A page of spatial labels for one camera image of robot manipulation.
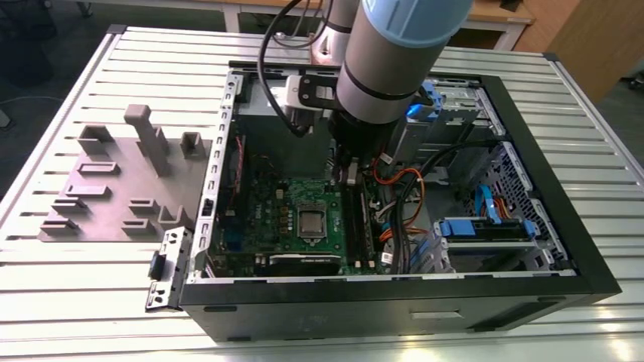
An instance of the slotted metal table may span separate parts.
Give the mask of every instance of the slotted metal table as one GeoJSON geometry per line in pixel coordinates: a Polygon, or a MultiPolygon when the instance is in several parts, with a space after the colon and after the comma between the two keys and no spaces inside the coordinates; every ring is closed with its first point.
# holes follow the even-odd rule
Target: slotted metal table
{"type": "MultiPolygon", "coordinates": [[[[38,240],[76,163],[84,125],[104,124],[114,136],[135,137],[123,112],[146,103],[168,138],[186,131],[211,138],[228,61],[254,61],[259,45],[260,35],[136,27],[114,27],[104,37],[0,203],[0,356],[642,360],[644,173],[564,68],[542,54],[447,48],[435,70],[504,80],[624,290],[594,306],[504,333],[215,344],[187,314],[144,313],[156,243],[38,240]]],[[[308,63],[310,53],[274,45],[268,61],[308,63]]]]}

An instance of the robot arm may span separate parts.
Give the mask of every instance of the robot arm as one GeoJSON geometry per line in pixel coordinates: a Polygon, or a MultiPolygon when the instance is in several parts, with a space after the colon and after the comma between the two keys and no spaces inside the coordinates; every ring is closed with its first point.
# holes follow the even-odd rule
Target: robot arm
{"type": "Polygon", "coordinates": [[[363,0],[338,83],[347,112],[387,124],[407,112],[474,0],[363,0]]]}
{"type": "MultiPolygon", "coordinates": [[[[344,25],[335,24],[335,28],[348,28],[347,19],[356,13],[343,68],[334,86],[335,94],[323,100],[323,105],[307,105],[302,98],[311,103],[311,89],[310,94],[303,95],[303,77],[291,76],[287,81],[291,97],[287,96],[287,99],[294,102],[287,102],[287,116],[263,79],[263,55],[275,23],[299,0],[290,3],[271,24],[263,43],[264,52],[260,52],[258,60],[258,70],[271,105],[298,136],[303,137],[311,126],[311,119],[300,110],[311,111],[316,107],[334,109],[330,119],[331,134],[339,145],[339,166],[347,168],[355,162],[364,166],[382,150],[398,121],[408,111],[443,47],[466,21],[474,0],[362,0],[360,3],[356,0],[330,1],[331,10],[336,10],[331,11],[327,23],[335,24],[331,21],[334,19],[344,25]]],[[[347,36],[347,33],[336,33],[336,38],[347,36]]],[[[334,36],[320,39],[326,39],[327,44],[338,45],[340,42],[334,42],[334,36]]],[[[336,49],[335,62],[340,61],[339,55],[342,52],[336,49]]],[[[307,82],[311,88],[311,80],[307,79],[307,82]]]]}

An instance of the motherboard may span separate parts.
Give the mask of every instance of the motherboard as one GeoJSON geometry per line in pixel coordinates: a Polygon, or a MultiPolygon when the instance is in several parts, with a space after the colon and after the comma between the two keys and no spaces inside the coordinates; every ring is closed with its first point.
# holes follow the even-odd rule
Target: motherboard
{"type": "Polygon", "coordinates": [[[308,275],[376,273],[374,264],[348,258],[354,241],[332,181],[267,176],[252,181],[247,197],[243,225],[222,229],[220,242],[211,244],[216,276],[288,276],[303,269],[308,275]]]}

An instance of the black cable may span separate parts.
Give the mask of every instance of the black cable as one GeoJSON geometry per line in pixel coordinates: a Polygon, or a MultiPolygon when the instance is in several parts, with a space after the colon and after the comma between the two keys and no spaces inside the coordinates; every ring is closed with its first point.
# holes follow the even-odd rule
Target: black cable
{"type": "MultiPolygon", "coordinates": [[[[320,1],[320,4],[319,4],[319,7],[322,8],[323,7],[323,0],[320,1]]],[[[318,32],[318,34],[315,35],[315,37],[304,44],[299,44],[299,45],[290,45],[290,44],[286,44],[283,43],[278,38],[275,38],[275,34],[274,34],[274,41],[280,45],[283,46],[284,48],[287,49],[303,49],[303,48],[307,48],[310,47],[319,39],[320,37],[323,36],[323,33],[324,33],[324,29],[327,28],[327,25],[330,23],[330,16],[331,16],[331,9],[334,8],[334,0],[330,0],[330,10],[327,12],[327,16],[322,16],[323,18],[323,23],[322,23],[322,28],[320,28],[320,31],[318,32]]]]}
{"type": "Polygon", "coordinates": [[[306,0],[304,11],[302,12],[300,20],[298,21],[298,25],[295,26],[295,30],[291,33],[291,38],[294,36],[296,36],[298,35],[298,32],[300,31],[302,22],[304,21],[306,12],[310,10],[310,6],[311,6],[311,0],[306,0]]]}
{"type": "MultiPolygon", "coordinates": [[[[443,150],[440,150],[423,164],[423,167],[420,168],[420,175],[426,176],[427,173],[436,167],[439,162],[446,158],[447,155],[451,153],[459,151],[460,149],[467,149],[471,147],[495,147],[499,144],[499,141],[496,140],[484,140],[484,141],[472,141],[472,142],[466,142],[466,143],[459,143],[456,145],[452,145],[443,150]]],[[[407,197],[410,196],[412,190],[414,190],[414,185],[415,185],[416,180],[411,180],[407,183],[407,186],[404,187],[403,192],[400,193],[399,200],[406,200],[407,197]]],[[[407,236],[407,231],[404,230],[403,226],[403,211],[404,211],[404,202],[396,202],[396,207],[392,212],[392,232],[394,232],[394,245],[410,245],[408,243],[408,236],[407,236]]],[[[403,273],[410,273],[411,265],[406,264],[403,273]]]]}
{"type": "Polygon", "coordinates": [[[275,16],[274,21],[271,22],[270,28],[266,31],[264,35],[264,40],[262,41],[262,46],[260,46],[260,54],[258,56],[258,75],[260,77],[260,86],[262,90],[264,91],[266,97],[271,103],[271,106],[278,114],[278,117],[280,117],[282,121],[284,122],[284,125],[287,128],[291,130],[291,133],[295,134],[298,137],[303,137],[307,134],[308,127],[303,126],[296,126],[294,123],[291,123],[290,118],[286,116],[284,111],[282,111],[282,107],[278,104],[278,101],[275,100],[274,93],[271,93],[270,90],[270,84],[267,83],[266,80],[266,75],[264,75],[264,58],[266,58],[266,51],[270,46],[271,42],[271,36],[275,33],[275,28],[278,24],[280,23],[282,19],[287,15],[287,13],[291,11],[291,9],[295,8],[295,6],[302,2],[302,0],[292,0],[287,6],[282,9],[279,14],[275,16]]]}

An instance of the white sticker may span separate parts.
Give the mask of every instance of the white sticker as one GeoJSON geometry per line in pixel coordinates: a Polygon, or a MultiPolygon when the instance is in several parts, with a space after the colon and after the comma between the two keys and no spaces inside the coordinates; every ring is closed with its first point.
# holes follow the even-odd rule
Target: white sticker
{"type": "Polygon", "coordinates": [[[394,254],[383,253],[383,256],[380,257],[380,262],[383,262],[383,264],[392,264],[394,254]]]}
{"type": "Polygon", "coordinates": [[[275,100],[280,106],[286,103],[286,87],[271,87],[271,93],[274,94],[275,100]]]}
{"type": "Polygon", "coordinates": [[[394,162],[394,158],[392,158],[392,156],[390,156],[390,155],[388,155],[387,153],[384,153],[384,152],[380,154],[380,159],[383,160],[383,162],[384,162],[386,164],[392,164],[392,162],[394,162]]]}

